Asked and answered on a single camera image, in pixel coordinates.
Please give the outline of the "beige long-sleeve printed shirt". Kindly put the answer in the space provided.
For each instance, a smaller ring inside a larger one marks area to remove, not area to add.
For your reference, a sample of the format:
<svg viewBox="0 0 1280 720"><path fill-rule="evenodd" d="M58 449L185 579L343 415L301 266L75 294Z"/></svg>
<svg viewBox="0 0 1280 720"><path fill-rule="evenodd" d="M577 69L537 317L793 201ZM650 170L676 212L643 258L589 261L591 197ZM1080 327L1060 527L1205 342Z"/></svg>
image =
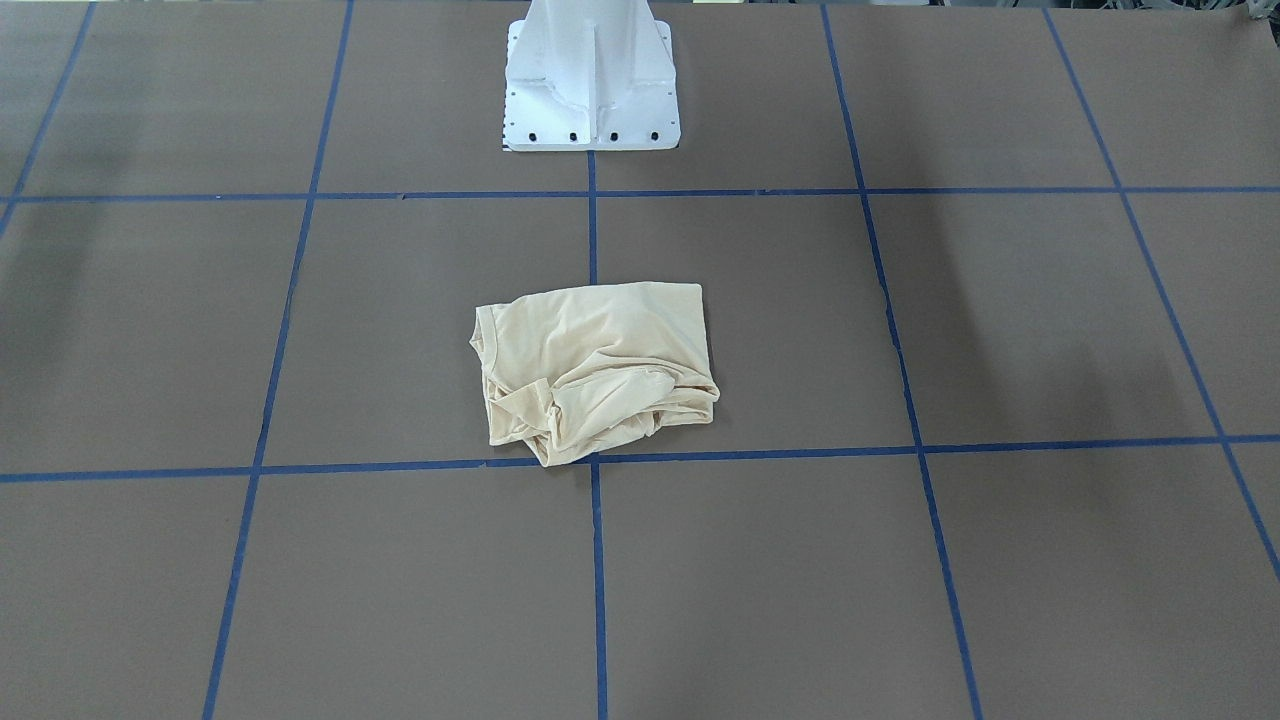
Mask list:
<svg viewBox="0 0 1280 720"><path fill-rule="evenodd" d="M530 293L476 309L470 346L486 439L544 468L716 416L704 290L644 281Z"/></svg>

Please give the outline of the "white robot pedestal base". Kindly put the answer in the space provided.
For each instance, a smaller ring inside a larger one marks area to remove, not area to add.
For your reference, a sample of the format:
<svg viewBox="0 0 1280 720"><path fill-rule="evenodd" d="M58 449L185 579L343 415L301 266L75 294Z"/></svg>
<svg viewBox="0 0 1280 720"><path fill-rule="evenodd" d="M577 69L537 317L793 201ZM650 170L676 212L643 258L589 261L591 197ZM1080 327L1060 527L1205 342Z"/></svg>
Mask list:
<svg viewBox="0 0 1280 720"><path fill-rule="evenodd" d="M676 149L671 27L646 1L534 1L507 32L504 101L506 151Z"/></svg>

